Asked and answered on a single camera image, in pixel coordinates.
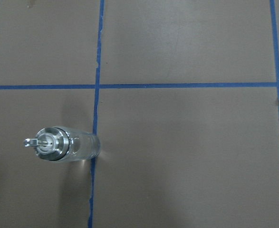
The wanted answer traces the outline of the clear glass sauce bottle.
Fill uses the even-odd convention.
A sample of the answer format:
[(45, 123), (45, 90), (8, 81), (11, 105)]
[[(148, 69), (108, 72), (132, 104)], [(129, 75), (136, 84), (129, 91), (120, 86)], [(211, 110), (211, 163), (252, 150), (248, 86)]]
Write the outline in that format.
[(90, 160), (99, 155), (101, 147), (96, 135), (63, 126), (43, 128), (23, 144), (34, 148), (40, 159), (49, 162)]

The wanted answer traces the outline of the long blue tape line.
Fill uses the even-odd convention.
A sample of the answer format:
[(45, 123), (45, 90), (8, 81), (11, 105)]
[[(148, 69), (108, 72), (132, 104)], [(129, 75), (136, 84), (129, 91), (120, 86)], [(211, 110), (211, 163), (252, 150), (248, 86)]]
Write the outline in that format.
[[(96, 48), (96, 77), (94, 87), (94, 112), (93, 112), (93, 134), (97, 134), (98, 125), (98, 104), (99, 104), (99, 90), (100, 90), (100, 71), (101, 71), (101, 56), (102, 56), (102, 29), (103, 29), (103, 17), (104, 17), (104, 0), (100, 0), (99, 4), (99, 20), (98, 20), (98, 34), (97, 34), (97, 48)], [(96, 158), (90, 160), (90, 175), (91, 175), (91, 193), (89, 198), (89, 217), (87, 221), (87, 227), (93, 227), (94, 217), (94, 190), (95, 190), (95, 170), (96, 170)]]

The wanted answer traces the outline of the crossing blue tape line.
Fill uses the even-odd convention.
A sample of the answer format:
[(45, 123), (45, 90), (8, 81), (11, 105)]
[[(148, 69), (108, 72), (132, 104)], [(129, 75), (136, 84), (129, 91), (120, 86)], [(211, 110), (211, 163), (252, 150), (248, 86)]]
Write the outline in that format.
[(0, 90), (43, 90), (43, 89), (154, 89), (154, 88), (240, 88), (277, 87), (276, 82), (237, 83), (157, 83), (157, 84), (74, 84), (74, 85), (0, 85)]

